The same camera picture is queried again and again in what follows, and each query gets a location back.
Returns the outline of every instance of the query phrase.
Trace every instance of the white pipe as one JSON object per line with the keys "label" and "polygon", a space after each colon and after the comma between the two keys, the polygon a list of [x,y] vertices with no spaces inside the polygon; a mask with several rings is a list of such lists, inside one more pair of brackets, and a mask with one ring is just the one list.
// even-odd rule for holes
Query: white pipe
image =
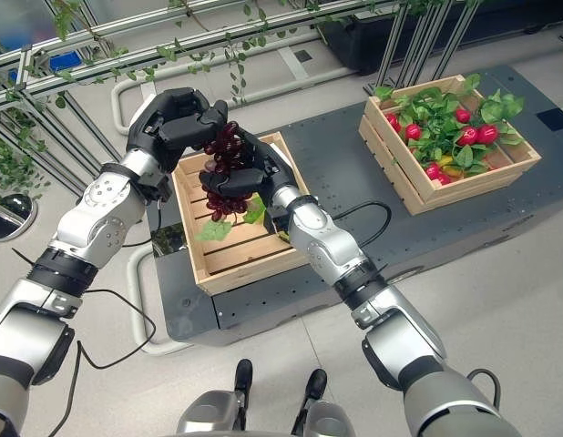
{"label": "white pipe", "polygon": [[[281,47],[291,46],[295,44],[307,43],[316,39],[320,39],[320,35],[317,32],[308,32],[307,34],[293,36],[292,38],[281,39],[279,41],[268,42],[265,47],[254,47],[247,52],[244,52],[247,56],[255,56],[261,53],[271,52]],[[229,62],[225,55],[215,56],[212,61],[210,61],[210,66],[219,66],[221,64],[226,64]],[[183,64],[181,66],[170,66],[168,68],[162,68],[154,75],[154,80],[167,79],[169,77],[186,75],[189,74],[189,66],[197,66],[197,62],[190,62]],[[122,116],[121,116],[121,106],[119,105],[119,95],[134,86],[138,86],[146,82],[144,76],[138,75],[138,80],[123,80],[113,87],[111,90],[111,113],[114,118],[114,125],[118,132],[122,135],[127,135],[129,132],[129,126],[124,126]]]}
{"label": "white pipe", "polygon": [[[335,70],[328,71],[326,73],[322,73],[316,76],[310,76],[307,79],[301,80],[294,80],[288,84],[283,84],[280,86],[275,86],[273,88],[264,89],[262,91],[258,91],[256,93],[251,93],[245,95],[244,99],[247,103],[254,103],[259,100],[263,100],[265,98],[278,96],[279,94],[289,93],[290,91],[295,91],[297,89],[307,88],[309,86],[314,86],[321,84],[322,82],[328,82],[329,80],[334,80],[339,77],[349,76],[356,73],[355,70],[351,70],[350,68],[346,68],[345,66],[341,68],[336,68]],[[241,104],[233,102],[232,99],[226,100],[229,109],[233,109]]]}
{"label": "white pipe", "polygon": [[[128,300],[139,310],[144,311],[142,304],[142,294],[139,288],[138,268],[140,262],[152,254],[152,246],[145,245],[138,248],[128,259],[126,273],[128,277]],[[140,314],[135,311],[130,312],[132,325],[132,335],[137,344],[146,341],[148,334],[146,333],[146,322]],[[160,343],[152,340],[142,348],[142,350],[150,355],[166,355],[172,352],[180,351],[192,346],[190,343],[180,343],[174,340],[166,340]]]}

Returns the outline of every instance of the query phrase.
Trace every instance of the grape bunch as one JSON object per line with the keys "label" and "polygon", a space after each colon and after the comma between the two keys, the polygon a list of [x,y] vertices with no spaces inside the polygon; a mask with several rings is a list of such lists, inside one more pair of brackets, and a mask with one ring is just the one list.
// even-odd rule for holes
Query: grape bunch
{"label": "grape bunch", "polygon": [[[227,123],[217,138],[203,146],[205,153],[212,156],[205,162],[205,170],[209,173],[229,175],[231,170],[245,168],[243,161],[244,142],[237,136],[239,125],[236,121]],[[211,209],[212,221],[220,221],[229,214],[243,214],[247,211],[247,200],[252,196],[248,193],[242,197],[229,198],[210,191],[205,185],[202,189],[207,192],[207,208]]]}

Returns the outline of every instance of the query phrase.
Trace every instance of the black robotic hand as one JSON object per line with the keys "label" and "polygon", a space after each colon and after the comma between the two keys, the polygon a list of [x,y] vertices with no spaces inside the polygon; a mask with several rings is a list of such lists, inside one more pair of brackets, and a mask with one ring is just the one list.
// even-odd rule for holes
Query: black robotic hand
{"label": "black robotic hand", "polygon": [[199,150],[202,144],[215,139],[227,123],[227,104],[217,100],[211,107],[192,88],[176,88],[154,97],[130,127],[127,151],[143,149],[170,173],[185,148]]}
{"label": "black robotic hand", "polygon": [[285,185],[296,186],[292,167],[269,144],[260,141],[246,130],[235,127],[235,134],[243,141],[241,161],[244,168],[230,168],[224,172],[201,172],[200,182],[211,192],[226,198],[239,198],[257,192],[269,207],[273,193]]}

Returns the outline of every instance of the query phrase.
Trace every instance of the wooden crate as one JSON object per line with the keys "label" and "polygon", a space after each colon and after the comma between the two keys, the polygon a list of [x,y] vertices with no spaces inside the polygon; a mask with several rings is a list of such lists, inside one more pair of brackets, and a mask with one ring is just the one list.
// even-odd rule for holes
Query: wooden crate
{"label": "wooden crate", "polygon": [[[282,135],[276,132],[260,140],[275,144],[290,160],[300,191],[307,193]],[[206,193],[199,181],[199,171],[208,159],[205,154],[183,158],[172,173],[197,285],[212,296],[307,264],[306,258],[288,243],[268,234],[262,224],[244,223],[242,215],[238,215],[238,224],[223,241],[197,240],[212,213],[205,206]]]}
{"label": "wooden crate", "polygon": [[[413,96],[432,86],[438,86],[444,93],[457,93],[463,89],[464,81],[463,76],[453,76],[410,86],[394,91],[393,98]],[[470,111],[475,111],[481,98],[475,91],[474,95],[463,97],[460,103]],[[520,144],[510,146],[500,143],[493,152],[486,155],[486,161],[495,168],[494,170],[442,186],[438,180],[431,180],[426,175],[404,141],[387,121],[385,114],[396,113],[398,110],[399,107],[392,101],[381,103],[379,98],[369,97],[359,132],[412,214],[506,187],[540,160],[537,151],[519,134],[514,134],[511,137],[522,139]]]}

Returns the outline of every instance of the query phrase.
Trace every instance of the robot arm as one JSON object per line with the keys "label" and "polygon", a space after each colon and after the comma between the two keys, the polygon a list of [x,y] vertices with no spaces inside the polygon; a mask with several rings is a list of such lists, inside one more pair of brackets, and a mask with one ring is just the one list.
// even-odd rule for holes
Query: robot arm
{"label": "robot arm", "polygon": [[[435,330],[397,287],[385,282],[354,238],[334,225],[317,200],[300,193],[291,170],[271,147],[255,137],[244,139],[267,157],[268,165],[260,167],[258,159],[254,168],[269,180],[268,190],[260,195],[270,206],[274,227],[288,232],[291,244],[306,254],[316,273],[351,309],[356,325],[368,330],[363,353],[384,385],[404,393],[411,435],[519,436],[468,378],[446,365],[445,348]],[[203,182],[226,194],[230,180],[237,180],[234,172],[218,180],[205,175]]]}
{"label": "robot arm", "polygon": [[28,388],[55,376],[73,340],[72,318],[97,271],[121,249],[146,203],[166,201],[186,147],[199,149],[227,121],[192,88],[157,96],[130,128],[128,153],[104,165],[25,279],[0,303],[0,435],[20,433]]}

